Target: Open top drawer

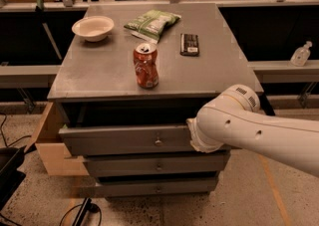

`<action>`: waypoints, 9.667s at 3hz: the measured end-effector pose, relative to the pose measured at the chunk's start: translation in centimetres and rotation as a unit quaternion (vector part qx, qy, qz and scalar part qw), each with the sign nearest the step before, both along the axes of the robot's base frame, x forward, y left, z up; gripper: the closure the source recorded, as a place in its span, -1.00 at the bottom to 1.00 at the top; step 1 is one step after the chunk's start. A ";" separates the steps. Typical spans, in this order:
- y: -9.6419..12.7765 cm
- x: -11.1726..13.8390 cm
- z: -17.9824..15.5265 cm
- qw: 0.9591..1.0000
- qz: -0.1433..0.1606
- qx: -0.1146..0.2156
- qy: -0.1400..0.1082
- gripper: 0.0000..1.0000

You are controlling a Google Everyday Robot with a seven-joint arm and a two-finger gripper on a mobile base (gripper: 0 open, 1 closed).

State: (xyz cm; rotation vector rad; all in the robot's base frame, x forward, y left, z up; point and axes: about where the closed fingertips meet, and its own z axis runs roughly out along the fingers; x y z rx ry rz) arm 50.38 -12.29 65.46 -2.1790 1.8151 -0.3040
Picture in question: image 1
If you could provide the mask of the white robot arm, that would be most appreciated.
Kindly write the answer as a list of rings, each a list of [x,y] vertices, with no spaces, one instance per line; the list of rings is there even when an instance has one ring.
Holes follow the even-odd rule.
[[[210,153],[223,145],[262,154],[319,176],[319,122],[260,114],[251,88],[234,85],[205,104],[187,121],[190,144]]]

